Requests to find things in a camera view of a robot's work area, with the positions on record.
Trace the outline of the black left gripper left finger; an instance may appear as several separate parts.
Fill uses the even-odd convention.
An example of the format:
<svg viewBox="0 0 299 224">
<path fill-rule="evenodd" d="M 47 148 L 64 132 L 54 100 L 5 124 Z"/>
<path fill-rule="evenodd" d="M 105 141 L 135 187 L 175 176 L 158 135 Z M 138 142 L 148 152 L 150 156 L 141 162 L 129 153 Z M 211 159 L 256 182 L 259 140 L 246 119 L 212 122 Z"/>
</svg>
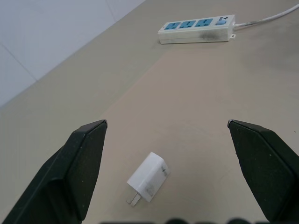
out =
<svg viewBox="0 0 299 224">
<path fill-rule="evenodd" d="M 2 224 L 82 224 L 98 179 L 107 121 L 86 124 L 38 170 Z"/>
</svg>

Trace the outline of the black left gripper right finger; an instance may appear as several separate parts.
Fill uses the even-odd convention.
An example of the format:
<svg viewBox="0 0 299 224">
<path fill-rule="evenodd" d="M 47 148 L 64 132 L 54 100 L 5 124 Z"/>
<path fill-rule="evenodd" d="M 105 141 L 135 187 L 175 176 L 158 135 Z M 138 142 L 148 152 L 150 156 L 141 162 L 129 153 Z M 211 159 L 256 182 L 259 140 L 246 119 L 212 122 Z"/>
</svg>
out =
<svg viewBox="0 0 299 224">
<path fill-rule="evenodd" d="M 299 156 L 272 130 L 228 122 L 243 177 L 271 223 L 299 224 Z"/>
</svg>

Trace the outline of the white plug adapter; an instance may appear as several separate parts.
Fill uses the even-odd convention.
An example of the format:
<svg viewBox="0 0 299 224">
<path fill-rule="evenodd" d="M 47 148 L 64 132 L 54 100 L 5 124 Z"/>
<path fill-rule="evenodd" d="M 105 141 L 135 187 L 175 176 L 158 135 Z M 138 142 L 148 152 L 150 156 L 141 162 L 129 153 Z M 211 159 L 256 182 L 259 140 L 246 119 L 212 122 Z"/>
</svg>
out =
<svg viewBox="0 0 299 224">
<path fill-rule="evenodd" d="M 151 152 L 127 180 L 127 184 L 135 191 L 127 203 L 134 207 L 141 198 L 151 202 L 170 173 L 164 159 Z"/>
</svg>

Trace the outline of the white blue power strip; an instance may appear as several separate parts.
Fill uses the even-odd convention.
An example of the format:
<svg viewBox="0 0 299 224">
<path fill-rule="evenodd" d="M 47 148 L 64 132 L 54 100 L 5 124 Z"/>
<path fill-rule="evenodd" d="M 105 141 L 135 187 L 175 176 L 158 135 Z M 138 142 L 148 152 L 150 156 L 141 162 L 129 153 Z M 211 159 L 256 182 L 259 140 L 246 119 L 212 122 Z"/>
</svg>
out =
<svg viewBox="0 0 299 224">
<path fill-rule="evenodd" d="M 158 31 L 161 44 L 228 42 L 233 34 L 235 15 L 167 22 Z"/>
</svg>

